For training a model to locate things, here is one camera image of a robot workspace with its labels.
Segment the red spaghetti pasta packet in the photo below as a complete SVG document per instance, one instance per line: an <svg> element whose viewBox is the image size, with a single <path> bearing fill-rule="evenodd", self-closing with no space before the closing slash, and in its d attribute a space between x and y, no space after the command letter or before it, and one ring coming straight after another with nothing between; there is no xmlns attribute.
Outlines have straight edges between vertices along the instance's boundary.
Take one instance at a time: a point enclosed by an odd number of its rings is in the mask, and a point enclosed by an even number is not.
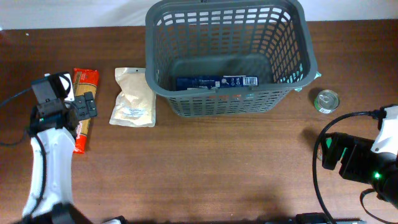
<svg viewBox="0 0 398 224"><path fill-rule="evenodd" d="M76 129L74 153L84 154L88 140L90 116L96 116L95 95L99 82L97 70L75 68L73 77L74 105L78 115L83 118Z"/></svg>

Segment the beige grain pouch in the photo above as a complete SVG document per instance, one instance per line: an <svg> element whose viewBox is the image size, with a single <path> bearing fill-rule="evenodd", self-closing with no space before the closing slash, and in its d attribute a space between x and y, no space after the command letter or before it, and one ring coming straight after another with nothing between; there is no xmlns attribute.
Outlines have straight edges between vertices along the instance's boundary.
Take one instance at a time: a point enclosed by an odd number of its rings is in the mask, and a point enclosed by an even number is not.
<svg viewBox="0 0 398 224"><path fill-rule="evenodd" d="M119 67L115 80L121 88L109 123L132 128L155 126L156 94L148 86L145 68Z"/></svg>

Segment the blue Kleenex tissue multipack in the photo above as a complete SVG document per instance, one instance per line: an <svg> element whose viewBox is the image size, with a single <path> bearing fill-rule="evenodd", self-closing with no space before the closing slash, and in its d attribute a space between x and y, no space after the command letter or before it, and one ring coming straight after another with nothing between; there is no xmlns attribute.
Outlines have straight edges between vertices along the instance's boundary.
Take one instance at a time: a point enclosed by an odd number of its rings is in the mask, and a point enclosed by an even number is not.
<svg viewBox="0 0 398 224"><path fill-rule="evenodd" d="M176 78L175 89L194 90L194 89L215 89L215 88L235 88L244 86L258 86L258 77L240 76L198 76L198 77L179 77Z"/></svg>

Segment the grey plastic basket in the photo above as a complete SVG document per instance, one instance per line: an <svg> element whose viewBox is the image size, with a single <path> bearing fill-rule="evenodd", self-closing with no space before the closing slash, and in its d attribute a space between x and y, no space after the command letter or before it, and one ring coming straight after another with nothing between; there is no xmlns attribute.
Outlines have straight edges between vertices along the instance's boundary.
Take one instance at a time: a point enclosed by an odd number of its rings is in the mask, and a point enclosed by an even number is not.
<svg viewBox="0 0 398 224"><path fill-rule="evenodd" d="M183 117L262 113L318 71L296 0L159 1L146 14L146 81ZM258 86L177 91L176 78L258 77Z"/></svg>

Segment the green lid jar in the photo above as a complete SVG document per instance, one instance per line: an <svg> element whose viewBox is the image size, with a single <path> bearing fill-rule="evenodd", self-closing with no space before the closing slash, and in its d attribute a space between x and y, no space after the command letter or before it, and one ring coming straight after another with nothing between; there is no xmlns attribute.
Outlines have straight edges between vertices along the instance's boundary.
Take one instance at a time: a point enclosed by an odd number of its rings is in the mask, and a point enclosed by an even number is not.
<svg viewBox="0 0 398 224"><path fill-rule="evenodd" d="M320 142L320 148L318 149L318 158L323 161L339 161L345 153L346 147L344 147L342 140L338 137L326 137Z"/></svg>

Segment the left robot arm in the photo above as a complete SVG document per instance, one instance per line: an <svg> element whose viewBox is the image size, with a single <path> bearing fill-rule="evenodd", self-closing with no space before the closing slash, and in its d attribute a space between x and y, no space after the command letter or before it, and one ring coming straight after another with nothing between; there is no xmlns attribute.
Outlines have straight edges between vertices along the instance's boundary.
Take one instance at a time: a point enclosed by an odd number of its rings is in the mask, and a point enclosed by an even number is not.
<svg viewBox="0 0 398 224"><path fill-rule="evenodd" d="M27 130L34 155L32 181L21 223L89 223L72 196L72 155L79 122L96 116L93 93L33 107Z"/></svg>

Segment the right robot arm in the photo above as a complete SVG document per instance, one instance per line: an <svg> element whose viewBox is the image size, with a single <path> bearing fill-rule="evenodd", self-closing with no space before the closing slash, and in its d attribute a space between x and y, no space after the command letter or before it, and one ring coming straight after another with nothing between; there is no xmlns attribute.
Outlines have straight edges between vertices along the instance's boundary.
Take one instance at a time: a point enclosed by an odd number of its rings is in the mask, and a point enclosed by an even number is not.
<svg viewBox="0 0 398 224"><path fill-rule="evenodd" d="M334 170L345 180L369 184L379 199L397 207L397 155L373 152L374 141L345 133L328 133L321 138L322 167Z"/></svg>

